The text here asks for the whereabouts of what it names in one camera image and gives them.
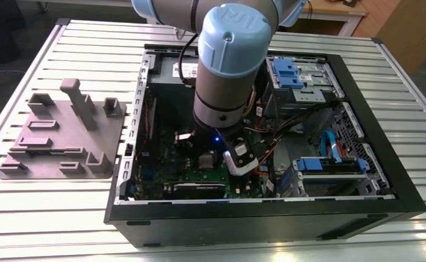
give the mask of black cable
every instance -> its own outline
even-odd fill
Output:
[[[186,79],[183,77],[182,60],[183,60],[183,55],[186,54],[186,50],[187,50],[188,46],[191,45],[191,43],[195,41],[196,37],[198,37],[198,34],[194,34],[194,36],[190,38],[188,42],[183,46],[180,54],[179,54],[179,78],[186,86],[194,86],[194,81],[191,79]]]
[[[310,5],[310,20],[312,18],[312,4],[311,4],[311,0],[308,0],[308,5]]]
[[[331,101],[331,102],[327,102],[324,104],[312,105],[304,111],[302,111],[299,114],[296,114],[294,117],[291,117],[288,120],[286,120],[284,123],[279,126],[279,128],[275,130],[275,132],[272,134],[272,139],[271,139],[271,143],[270,143],[268,147],[271,147],[274,142],[276,142],[275,139],[279,137],[279,135],[283,132],[286,132],[286,130],[292,128],[292,126],[296,126],[299,123],[302,123],[304,121],[304,119],[307,117],[310,117],[310,115],[314,112],[316,112],[318,110],[324,109],[324,108],[332,108],[332,107],[338,106],[339,103],[340,103],[339,101]]]

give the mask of aluminum extrusion table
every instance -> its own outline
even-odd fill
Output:
[[[60,20],[0,114],[0,164],[33,92],[68,99],[59,91],[60,79],[79,78],[94,101],[110,93],[130,103],[143,45],[183,45],[188,38],[178,41],[167,26]],[[426,201],[426,99],[385,46],[365,38],[278,33],[270,49],[342,56]],[[103,224],[110,183],[0,180],[0,260],[426,261],[426,213],[347,240],[136,249]]]

